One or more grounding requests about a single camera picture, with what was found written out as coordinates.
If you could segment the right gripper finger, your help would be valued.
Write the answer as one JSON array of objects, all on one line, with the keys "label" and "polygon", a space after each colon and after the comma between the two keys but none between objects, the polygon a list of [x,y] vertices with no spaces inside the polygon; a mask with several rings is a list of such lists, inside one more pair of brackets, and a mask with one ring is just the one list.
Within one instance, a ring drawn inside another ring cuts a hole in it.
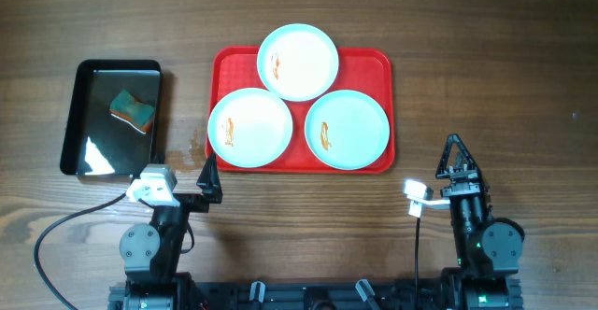
[{"label": "right gripper finger", "polygon": [[454,144],[458,144],[459,142],[460,142],[460,138],[456,134],[450,134],[447,137],[445,146],[443,148],[443,152],[440,157],[438,167],[435,172],[436,179],[444,179],[449,176],[449,173],[450,173],[449,157],[451,154],[452,146]]},{"label": "right gripper finger", "polygon": [[457,134],[455,136],[455,143],[459,149],[455,166],[462,172],[477,171],[478,166],[475,159]]}]

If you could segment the white plate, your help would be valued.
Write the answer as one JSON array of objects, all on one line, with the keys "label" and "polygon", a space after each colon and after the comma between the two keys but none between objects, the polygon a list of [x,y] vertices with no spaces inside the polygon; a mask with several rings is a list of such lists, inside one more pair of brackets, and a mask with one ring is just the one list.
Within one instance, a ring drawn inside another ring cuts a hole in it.
[{"label": "white plate", "polygon": [[256,67],[269,91],[283,100],[304,102],[332,86],[339,70],[339,53],[321,29],[292,23],[265,38],[258,49]]},{"label": "white plate", "polygon": [[257,168],[276,160],[292,139],[288,106],[272,92],[245,88],[225,95],[207,124],[210,145],[225,162]]},{"label": "white plate", "polygon": [[381,105],[357,91],[323,95],[307,111],[304,133],[315,157],[334,169],[362,169],[382,155],[391,127]]}]

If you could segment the green orange sponge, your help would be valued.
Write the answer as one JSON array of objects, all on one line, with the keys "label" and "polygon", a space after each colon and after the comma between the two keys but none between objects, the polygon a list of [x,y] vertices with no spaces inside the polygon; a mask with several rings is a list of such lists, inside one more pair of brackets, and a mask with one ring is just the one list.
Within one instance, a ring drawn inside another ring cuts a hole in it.
[{"label": "green orange sponge", "polygon": [[147,134],[154,122],[155,107],[140,102],[127,90],[122,90],[109,106],[110,114],[142,134]]}]

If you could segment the white plate top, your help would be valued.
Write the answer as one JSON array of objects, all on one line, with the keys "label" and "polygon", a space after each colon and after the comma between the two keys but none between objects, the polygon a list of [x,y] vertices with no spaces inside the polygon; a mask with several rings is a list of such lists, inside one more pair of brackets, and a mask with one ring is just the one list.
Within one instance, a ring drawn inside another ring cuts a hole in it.
[{"label": "white plate top", "polygon": [[256,67],[269,91],[283,100],[304,102],[332,86],[339,70],[339,53],[321,29],[292,23],[265,38],[258,49]]}]

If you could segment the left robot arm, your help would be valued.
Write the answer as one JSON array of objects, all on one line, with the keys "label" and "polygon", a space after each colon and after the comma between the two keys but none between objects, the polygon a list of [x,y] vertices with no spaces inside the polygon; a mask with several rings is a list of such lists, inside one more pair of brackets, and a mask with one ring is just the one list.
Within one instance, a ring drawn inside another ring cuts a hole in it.
[{"label": "left robot arm", "polygon": [[222,200],[217,157],[206,159],[197,179],[199,193],[175,193],[171,167],[149,164],[126,191],[133,202],[150,206],[147,224],[128,229],[120,241],[126,281],[110,289],[110,309],[206,309],[206,297],[189,273],[177,271],[184,236],[190,234],[189,215],[206,213]]}]

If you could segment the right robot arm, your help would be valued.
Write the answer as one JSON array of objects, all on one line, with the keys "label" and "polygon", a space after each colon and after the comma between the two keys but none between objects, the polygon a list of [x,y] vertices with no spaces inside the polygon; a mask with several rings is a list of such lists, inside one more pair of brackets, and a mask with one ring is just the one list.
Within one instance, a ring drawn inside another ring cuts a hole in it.
[{"label": "right robot arm", "polygon": [[447,179],[458,266],[441,273],[438,305],[446,309],[514,310],[523,307],[519,271],[525,232],[515,221],[491,214],[489,187],[461,138],[451,134],[435,177]]}]

